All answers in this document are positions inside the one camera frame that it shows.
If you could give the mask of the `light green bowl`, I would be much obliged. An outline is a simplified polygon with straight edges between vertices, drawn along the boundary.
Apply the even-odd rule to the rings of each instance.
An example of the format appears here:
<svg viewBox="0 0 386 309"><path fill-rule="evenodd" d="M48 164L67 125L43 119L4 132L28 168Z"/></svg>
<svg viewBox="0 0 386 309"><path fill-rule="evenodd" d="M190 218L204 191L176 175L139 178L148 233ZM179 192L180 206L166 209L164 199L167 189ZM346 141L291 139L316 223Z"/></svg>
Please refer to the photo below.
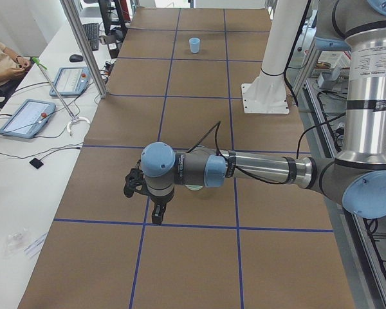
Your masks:
<svg viewBox="0 0 386 309"><path fill-rule="evenodd" d="M203 188L201 185L185 185L185 187L191 191L199 191Z"/></svg>

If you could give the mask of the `light blue cup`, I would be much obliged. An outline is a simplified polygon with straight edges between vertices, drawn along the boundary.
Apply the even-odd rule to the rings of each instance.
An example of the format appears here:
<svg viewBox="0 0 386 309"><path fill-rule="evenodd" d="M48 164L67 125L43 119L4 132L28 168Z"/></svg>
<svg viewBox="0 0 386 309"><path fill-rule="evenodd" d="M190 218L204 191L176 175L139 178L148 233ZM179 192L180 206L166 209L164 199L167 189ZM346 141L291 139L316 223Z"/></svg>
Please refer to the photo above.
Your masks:
<svg viewBox="0 0 386 309"><path fill-rule="evenodd" d="M188 42L189 42L190 52L194 54L199 53L200 44L201 44L200 38L191 37Z"/></svg>

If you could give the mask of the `small black square pad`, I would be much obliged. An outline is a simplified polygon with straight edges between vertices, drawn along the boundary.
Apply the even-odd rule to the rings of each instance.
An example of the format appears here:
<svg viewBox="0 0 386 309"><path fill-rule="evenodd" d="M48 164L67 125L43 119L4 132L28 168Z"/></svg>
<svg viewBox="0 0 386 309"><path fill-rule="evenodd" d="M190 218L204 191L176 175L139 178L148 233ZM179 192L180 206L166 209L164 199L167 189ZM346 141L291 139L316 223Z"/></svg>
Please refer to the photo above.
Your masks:
<svg viewBox="0 0 386 309"><path fill-rule="evenodd" d="M32 165L34 168L36 169L40 169L44 163L42 162L42 160L38 159L38 158L33 158L29 161L29 164Z"/></svg>

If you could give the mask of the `clear plastic bag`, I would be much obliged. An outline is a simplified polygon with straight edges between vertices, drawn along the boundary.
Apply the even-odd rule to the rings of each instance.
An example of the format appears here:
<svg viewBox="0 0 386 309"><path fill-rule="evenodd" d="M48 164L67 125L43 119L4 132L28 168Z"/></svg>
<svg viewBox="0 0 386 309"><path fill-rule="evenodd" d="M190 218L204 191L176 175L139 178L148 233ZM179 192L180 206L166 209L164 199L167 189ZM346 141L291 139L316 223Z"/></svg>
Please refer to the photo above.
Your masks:
<svg viewBox="0 0 386 309"><path fill-rule="evenodd" d="M10 258L24 250L30 242L30 231L23 227L20 231L7 235L4 245L4 258Z"/></svg>

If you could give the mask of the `far blue teach pendant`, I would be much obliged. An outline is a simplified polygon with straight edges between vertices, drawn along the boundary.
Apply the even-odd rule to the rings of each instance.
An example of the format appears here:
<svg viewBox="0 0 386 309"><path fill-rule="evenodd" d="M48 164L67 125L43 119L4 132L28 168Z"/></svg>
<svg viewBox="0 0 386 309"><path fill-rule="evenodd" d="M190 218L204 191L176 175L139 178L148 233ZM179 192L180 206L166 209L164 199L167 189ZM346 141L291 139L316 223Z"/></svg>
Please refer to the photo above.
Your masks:
<svg viewBox="0 0 386 309"><path fill-rule="evenodd" d="M85 91L90 79L88 67L61 67L53 85L62 97L73 97Z"/></svg>

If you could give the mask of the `blue teach pendant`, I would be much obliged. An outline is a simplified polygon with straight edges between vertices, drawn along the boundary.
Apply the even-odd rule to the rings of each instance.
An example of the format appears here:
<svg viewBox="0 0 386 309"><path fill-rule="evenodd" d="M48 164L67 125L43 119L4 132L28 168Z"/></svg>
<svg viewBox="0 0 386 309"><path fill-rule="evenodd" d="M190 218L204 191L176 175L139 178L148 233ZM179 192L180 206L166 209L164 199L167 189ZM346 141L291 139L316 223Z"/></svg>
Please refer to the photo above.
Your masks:
<svg viewBox="0 0 386 309"><path fill-rule="evenodd" d="M13 113L0 129L0 135L33 138L55 112L52 102L28 99Z"/></svg>
<svg viewBox="0 0 386 309"><path fill-rule="evenodd" d="M85 91L90 79L88 67L61 67L53 85L62 97L73 97Z"/></svg>

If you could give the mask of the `near blue teach pendant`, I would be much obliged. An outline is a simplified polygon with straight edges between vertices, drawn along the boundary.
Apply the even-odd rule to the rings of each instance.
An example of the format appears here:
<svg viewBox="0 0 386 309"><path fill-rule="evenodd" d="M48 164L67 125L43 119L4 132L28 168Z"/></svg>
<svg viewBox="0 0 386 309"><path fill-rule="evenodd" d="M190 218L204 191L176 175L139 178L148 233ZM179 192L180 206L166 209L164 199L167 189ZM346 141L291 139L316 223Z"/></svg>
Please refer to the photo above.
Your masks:
<svg viewBox="0 0 386 309"><path fill-rule="evenodd" d="M33 138L55 112L52 102L28 99L13 113L0 129L0 135Z"/></svg>

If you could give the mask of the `black computer mouse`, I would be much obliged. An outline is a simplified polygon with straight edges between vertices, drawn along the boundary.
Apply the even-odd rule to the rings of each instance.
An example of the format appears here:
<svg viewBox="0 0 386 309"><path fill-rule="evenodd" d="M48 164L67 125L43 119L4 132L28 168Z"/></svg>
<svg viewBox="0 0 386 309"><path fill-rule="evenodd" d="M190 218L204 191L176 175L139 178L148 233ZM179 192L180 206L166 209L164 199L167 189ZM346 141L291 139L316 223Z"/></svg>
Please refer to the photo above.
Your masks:
<svg viewBox="0 0 386 309"><path fill-rule="evenodd" d="M72 54L69 56L70 62L82 62L84 60L82 55L79 54Z"/></svg>

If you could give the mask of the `black keyboard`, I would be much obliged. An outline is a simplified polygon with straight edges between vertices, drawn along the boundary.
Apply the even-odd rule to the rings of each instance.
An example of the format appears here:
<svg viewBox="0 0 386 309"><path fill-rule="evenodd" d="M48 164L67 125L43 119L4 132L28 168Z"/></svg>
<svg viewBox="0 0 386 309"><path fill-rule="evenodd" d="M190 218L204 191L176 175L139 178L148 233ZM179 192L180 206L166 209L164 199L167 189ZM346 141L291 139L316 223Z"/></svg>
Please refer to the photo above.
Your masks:
<svg viewBox="0 0 386 309"><path fill-rule="evenodd" d="M99 49L99 24L87 23L82 25L92 51Z"/></svg>

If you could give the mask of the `metal rod with white hook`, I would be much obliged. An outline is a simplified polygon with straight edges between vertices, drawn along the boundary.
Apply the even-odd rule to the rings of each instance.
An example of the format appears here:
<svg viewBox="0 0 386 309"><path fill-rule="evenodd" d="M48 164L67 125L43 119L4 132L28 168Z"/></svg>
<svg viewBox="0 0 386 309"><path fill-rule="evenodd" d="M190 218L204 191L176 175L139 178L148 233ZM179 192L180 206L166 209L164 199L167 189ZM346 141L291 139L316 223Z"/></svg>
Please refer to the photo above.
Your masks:
<svg viewBox="0 0 386 309"><path fill-rule="evenodd" d="M64 108L66 109L66 111L68 112L68 114L71 117L71 120L68 122L68 124L66 126L66 130L69 133L69 135L70 136L73 135L73 133L71 132L71 127L72 127L73 124L76 124L77 122L85 121L86 123L88 123L90 125L91 122L90 122L90 120L88 118L86 118L86 117L77 117L77 116L75 116L73 114L73 112L70 110L69 106L67 105L67 103L62 98L62 96L59 93L59 91L57 90L56 86L54 85L54 83L49 78L49 76L47 74L47 68L43 64L41 64L40 60L37 57L33 57L32 60L39 67L40 71L42 72L42 74L44 75L44 77L46 78L48 83L50 84L52 90L56 93L57 98L61 101L62 105L64 106Z"/></svg>

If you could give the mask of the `seated person in beige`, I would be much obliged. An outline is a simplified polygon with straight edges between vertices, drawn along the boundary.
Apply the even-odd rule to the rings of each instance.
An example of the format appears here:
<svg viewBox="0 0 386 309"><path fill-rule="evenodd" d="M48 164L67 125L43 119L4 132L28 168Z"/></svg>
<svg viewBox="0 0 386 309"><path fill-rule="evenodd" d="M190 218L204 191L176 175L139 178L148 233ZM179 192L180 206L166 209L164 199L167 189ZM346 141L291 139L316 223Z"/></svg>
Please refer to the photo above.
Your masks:
<svg viewBox="0 0 386 309"><path fill-rule="evenodd" d="M20 84L31 66L29 59L0 42L0 96L7 97Z"/></svg>

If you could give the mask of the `black monitor stand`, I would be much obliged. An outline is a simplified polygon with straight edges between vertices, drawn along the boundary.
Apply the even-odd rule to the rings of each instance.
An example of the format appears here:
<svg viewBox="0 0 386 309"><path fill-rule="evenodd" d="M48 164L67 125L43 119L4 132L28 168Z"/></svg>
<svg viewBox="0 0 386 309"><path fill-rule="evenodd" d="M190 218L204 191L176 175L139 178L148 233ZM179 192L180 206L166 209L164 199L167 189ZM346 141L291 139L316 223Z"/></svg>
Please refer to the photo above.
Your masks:
<svg viewBox="0 0 386 309"><path fill-rule="evenodd" d="M113 35L122 42L127 34L127 27L119 0L98 0L100 14L104 25L104 33Z"/></svg>

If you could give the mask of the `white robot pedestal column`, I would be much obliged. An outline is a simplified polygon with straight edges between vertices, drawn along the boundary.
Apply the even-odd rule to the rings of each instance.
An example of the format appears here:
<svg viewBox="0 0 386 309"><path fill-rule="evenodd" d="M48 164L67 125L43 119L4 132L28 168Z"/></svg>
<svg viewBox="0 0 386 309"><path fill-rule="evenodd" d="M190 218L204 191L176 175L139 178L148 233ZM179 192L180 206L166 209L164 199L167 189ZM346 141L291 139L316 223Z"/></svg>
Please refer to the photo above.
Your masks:
<svg viewBox="0 0 386 309"><path fill-rule="evenodd" d="M258 77L242 84L243 109L247 114L287 115L284 81L293 43L310 6L308 0L278 0Z"/></svg>

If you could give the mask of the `aluminium frame post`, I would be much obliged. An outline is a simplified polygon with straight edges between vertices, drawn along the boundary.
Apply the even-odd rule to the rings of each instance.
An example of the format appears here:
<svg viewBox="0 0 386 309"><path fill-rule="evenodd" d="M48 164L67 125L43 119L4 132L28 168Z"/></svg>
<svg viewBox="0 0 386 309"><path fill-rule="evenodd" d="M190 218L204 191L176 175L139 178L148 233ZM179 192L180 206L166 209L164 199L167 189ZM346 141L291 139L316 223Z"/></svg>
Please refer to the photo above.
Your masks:
<svg viewBox="0 0 386 309"><path fill-rule="evenodd" d="M60 3L71 27L75 40L78 44L78 47L80 48L84 60L90 70L91 76L98 90L98 94L100 95L100 98L105 98L107 95L107 88L104 80L101 77L98 64L82 27L82 23L75 4L73 1L69 0L60 0Z"/></svg>

